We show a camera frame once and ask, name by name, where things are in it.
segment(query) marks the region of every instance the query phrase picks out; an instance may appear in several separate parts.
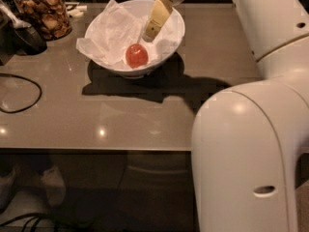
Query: glass jar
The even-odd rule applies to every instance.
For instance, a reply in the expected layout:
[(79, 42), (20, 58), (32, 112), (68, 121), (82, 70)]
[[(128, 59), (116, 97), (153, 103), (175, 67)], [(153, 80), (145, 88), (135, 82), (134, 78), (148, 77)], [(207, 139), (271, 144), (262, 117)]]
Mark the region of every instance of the glass jar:
[(19, 12), (46, 41), (65, 37), (71, 31), (64, 0), (14, 0)]

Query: white bowl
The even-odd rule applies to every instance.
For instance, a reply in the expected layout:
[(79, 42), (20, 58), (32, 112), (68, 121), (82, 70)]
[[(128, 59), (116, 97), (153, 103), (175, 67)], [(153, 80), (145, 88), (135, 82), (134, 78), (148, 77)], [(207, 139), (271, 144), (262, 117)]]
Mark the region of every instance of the white bowl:
[[(137, 18), (143, 18), (145, 16), (148, 16), (148, 14), (150, 13), (153, 7), (154, 2), (155, 0), (129, 0), (129, 1), (120, 3), (120, 5), (126, 8), (127, 10), (129, 10)], [(92, 23), (89, 25), (86, 31), (86, 34), (85, 34), (85, 38), (87, 38), (87, 36), (93, 30), (92, 25), (96, 23), (96, 19), (97, 18), (95, 18), (92, 21)], [(157, 41), (154, 47), (159, 47), (159, 45), (163, 47), (166, 46), (164, 45), (164, 38), (167, 37), (166, 34), (168, 34), (169, 39), (173, 39), (173, 43), (170, 45), (167, 45), (164, 55), (161, 56), (159, 60), (154, 61), (148, 65), (136, 68), (136, 69), (128, 68), (127, 70), (117, 70), (116, 68), (113, 68), (113, 66), (109, 66), (107, 63), (106, 64), (102, 63), (102, 61), (100, 62), (95, 61), (95, 62), (101, 67), (115, 74), (118, 74), (122, 77), (141, 78), (144, 75), (153, 72), (156, 68), (160, 67), (167, 59), (169, 59), (176, 52), (176, 50), (178, 49), (178, 47), (183, 41), (184, 32), (185, 32), (185, 26), (184, 26), (183, 17), (180, 15), (180, 13), (177, 10), (173, 9), (172, 14), (170, 15), (165, 25), (161, 29), (161, 32), (159, 33), (161, 40)]]

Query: black oval hole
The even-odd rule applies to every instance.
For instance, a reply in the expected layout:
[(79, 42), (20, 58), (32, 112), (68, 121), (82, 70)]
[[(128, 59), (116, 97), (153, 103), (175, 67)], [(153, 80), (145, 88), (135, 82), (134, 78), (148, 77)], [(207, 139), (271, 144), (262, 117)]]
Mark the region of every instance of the black oval hole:
[(297, 25), (298, 28), (304, 28), (306, 26), (306, 23), (304, 22), (299, 22), (299, 24)]
[(256, 194), (270, 194), (274, 192), (276, 188), (274, 186), (264, 186), (264, 187), (259, 187), (254, 189), (254, 193)]

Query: bowl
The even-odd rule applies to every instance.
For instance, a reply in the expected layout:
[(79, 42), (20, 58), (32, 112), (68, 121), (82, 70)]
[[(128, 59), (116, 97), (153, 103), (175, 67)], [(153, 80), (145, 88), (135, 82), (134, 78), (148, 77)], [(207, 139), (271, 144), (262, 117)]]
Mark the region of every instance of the bowl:
[[(136, 16), (137, 18), (145, 18), (148, 17), (148, 14), (150, 13), (155, 0), (129, 0), (125, 1), (123, 3), (120, 3), (119, 5), (124, 8), (126, 8), (131, 14)], [(92, 23), (89, 25), (85, 38), (87, 38), (90, 35), (90, 32), (93, 30), (93, 25), (98, 19), (98, 16), (92, 21)], [(151, 47), (164, 47), (164, 54), (160, 54), (160, 58), (156, 61), (152, 61), (151, 63), (138, 67), (136, 69), (127, 68), (125, 70), (123, 69), (117, 69), (114, 66), (108, 65), (108, 63), (104, 63), (103, 61), (96, 61), (99, 66), (117, 74), (125, 78), (141, 78), (147, 74), (150, 74), (155, 69), (160, 67), (162, 64), (166, 62), (178, 49), (180, 44), (183, 41), (185, 33), (185, 26), (183, 17), (180, 15), (180, 13), (173, 8), (173, 12), (171, 13), (170, 17), (162, 27), (160, 33), (158, 34), (157, 39), (155, 39), (155, 43), (152, 44)], [(173, 39), (172, 43), (168, 43), (165, 41), (165, 39)]]

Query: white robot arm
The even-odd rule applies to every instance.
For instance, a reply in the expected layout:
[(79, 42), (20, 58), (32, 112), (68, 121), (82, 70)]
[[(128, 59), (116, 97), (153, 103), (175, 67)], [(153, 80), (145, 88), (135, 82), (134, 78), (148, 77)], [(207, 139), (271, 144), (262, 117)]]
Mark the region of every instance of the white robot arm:
[(143, 34), (145, 42), (152, 42), (161, 28), (173, 12), (173, 6), (182, 3), (184, 0), (155, 0), (154, 6), (149, 14), (149, 19)]
[(309, 145), (309, 15), (298, 0), (233, 0), (264, 81), (215, 94), (192, 131), (202, 232), (296, 232)]

